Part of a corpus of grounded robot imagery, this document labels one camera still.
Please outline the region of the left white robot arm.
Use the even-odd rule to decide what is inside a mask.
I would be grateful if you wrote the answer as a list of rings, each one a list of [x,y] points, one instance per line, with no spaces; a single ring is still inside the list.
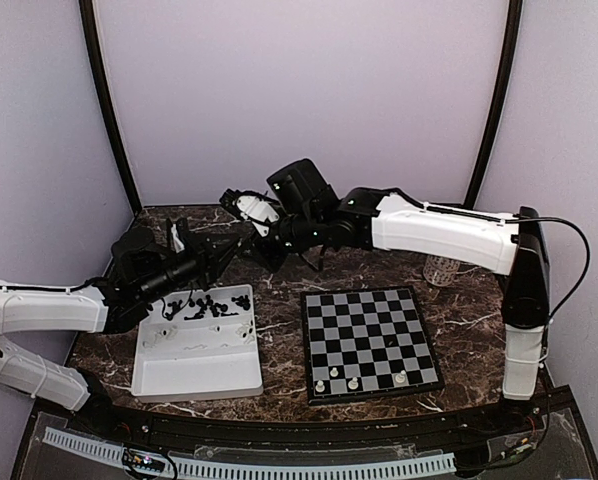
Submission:
[[[0,384],[80,412],[99,436],[120,427],[119,412],[92,374],[63,367],[8,339],[24,331],[126,333],[146,319],[154,302],[184,288],[208,289],[239,248],[234,235],[184,231],[172,247],[137,228],[111,247],[113,269],[78,286],[7,285],[0,282]]]

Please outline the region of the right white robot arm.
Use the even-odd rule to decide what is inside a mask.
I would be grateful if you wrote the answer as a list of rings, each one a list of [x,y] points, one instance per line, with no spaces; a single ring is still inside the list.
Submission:
[[[276,199],[247,193],[239,217],[283,253],[315,246],[406,251],[487,270],[504,278],[504,400],[489,413],[500,434],[528,416],[549,317],[549,265],[538,215],[480,213],[413,199],[399,189],[358,187],[342,199],[329,189],[307,196],[278,188]]]

